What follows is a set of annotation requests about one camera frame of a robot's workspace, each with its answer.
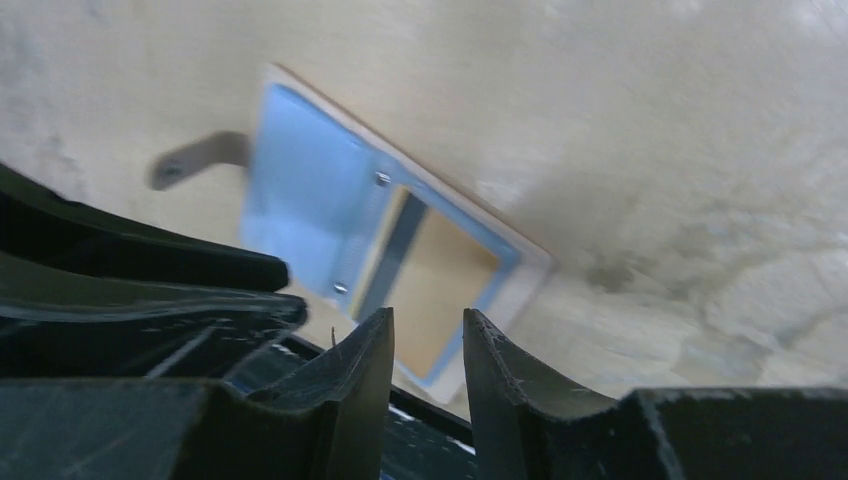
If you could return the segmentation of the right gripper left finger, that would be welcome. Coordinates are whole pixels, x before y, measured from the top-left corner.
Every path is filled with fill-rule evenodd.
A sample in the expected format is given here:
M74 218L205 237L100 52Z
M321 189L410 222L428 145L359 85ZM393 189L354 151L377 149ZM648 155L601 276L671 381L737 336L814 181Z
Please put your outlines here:
M283 415L276 479L377 479L394 362L383 307L340 343L248 398Z

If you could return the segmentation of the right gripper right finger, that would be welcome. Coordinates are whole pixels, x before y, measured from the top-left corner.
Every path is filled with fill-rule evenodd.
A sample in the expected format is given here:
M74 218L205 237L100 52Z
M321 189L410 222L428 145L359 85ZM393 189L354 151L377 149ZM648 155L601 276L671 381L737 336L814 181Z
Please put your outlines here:
M477 309L463 312L463 362L480 479L550 479L548 430L617 403L519 347Z

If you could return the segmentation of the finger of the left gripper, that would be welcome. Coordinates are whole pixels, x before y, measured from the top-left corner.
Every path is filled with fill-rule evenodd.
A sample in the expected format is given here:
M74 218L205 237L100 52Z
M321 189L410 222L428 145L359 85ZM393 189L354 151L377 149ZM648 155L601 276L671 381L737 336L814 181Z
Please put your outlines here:
M1 168L1 250L91 277L274 292L289 283L276 257L191 238L58 193Z
M1 256L2 378L221 378L306 320L294 295L94 278Z

